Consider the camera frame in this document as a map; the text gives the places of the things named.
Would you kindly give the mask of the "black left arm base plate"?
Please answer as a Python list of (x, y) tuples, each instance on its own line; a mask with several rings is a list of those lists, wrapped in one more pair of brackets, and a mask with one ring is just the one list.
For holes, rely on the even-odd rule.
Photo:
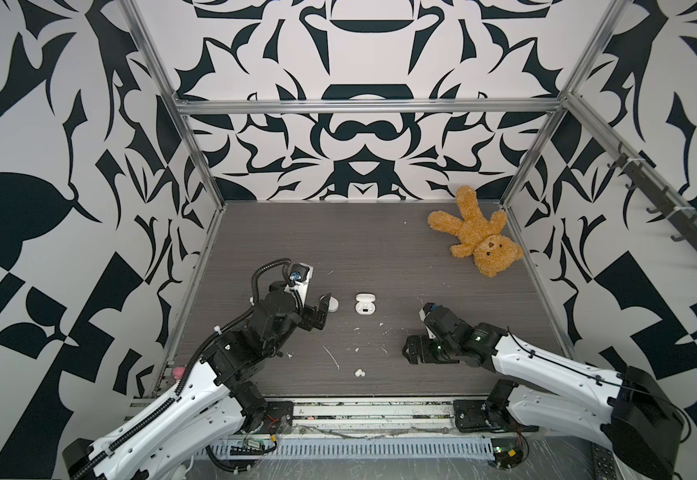
[(260, 430), (268, 430), (272, 423), (288, 426), (292, 424), (292, 418), (294, 418), (294, 402), (284, 400), (268, 401), (266, 412), (262, 416)]

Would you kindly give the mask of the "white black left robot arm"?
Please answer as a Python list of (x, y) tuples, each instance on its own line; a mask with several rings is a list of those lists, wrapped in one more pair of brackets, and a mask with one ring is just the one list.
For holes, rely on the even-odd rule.
[(194, 351), (180, 380), (114, 431), (62, 452), (72, 479), (176, 479), (212, 442), (264, 424), (268, 402), (252, 376), (298, 329), (326, 326), (330, 295), (306, 304), (314, 268), (288, 258), (254, 271), (250, 307)]

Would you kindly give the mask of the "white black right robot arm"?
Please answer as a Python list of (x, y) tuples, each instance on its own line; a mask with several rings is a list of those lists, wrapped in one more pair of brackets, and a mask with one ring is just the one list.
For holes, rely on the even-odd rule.
[(578, 363), (508, 329), (471, 325), (434, 303), (424, 305), (420, 318), (426, 332), (408, 336), (402, 348), (409, 363), (463, 362), (502, 375), (482, 407), (490, 427), (546, 428), (608, 449), (646, 478), (673, 478), (679, 446), (691, 426), (646, 371)]

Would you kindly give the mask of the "white earbud charging case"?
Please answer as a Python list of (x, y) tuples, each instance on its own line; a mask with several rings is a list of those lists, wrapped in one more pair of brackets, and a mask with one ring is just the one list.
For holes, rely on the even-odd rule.
[(358, 293), (355, 296), (355, 311), (362, 316), (370, 316), (376, 312), (376, 297), (371, 293)]

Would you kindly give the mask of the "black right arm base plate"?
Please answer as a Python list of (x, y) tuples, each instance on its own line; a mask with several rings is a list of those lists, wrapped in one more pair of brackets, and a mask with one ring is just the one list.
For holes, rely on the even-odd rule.
[(454, 400), (454, 425), (460, 433), (538, 432), (537, 426), (519, 424), (505, 409), (486, 400)]

